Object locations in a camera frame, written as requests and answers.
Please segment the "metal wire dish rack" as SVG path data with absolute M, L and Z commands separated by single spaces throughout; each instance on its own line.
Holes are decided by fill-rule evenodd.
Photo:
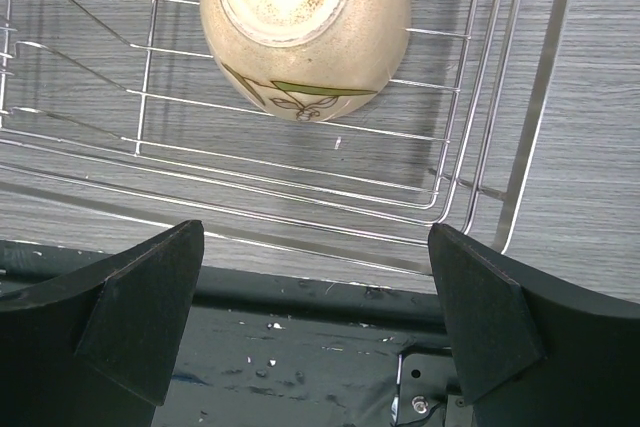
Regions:
M 429 270 L 449 223 L 512 243 L 571 0 L 411 0 L 379 96 L 226 77 L 198 0 L 1 0 L 1 204 L 20 237 L 103 249 L 200 219 L 207 258 Z

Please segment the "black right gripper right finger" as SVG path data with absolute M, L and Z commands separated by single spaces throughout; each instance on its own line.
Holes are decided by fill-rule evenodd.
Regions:
M 639 306 L 436 224 L 429 257 L 461 391 L 480 426 L 636 426 Z

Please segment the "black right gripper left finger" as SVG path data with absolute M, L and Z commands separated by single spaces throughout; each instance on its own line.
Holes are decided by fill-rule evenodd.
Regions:
M 165 399 L 204 255 L 185 221 L 1 298 L 4 426 L 148 426 Z

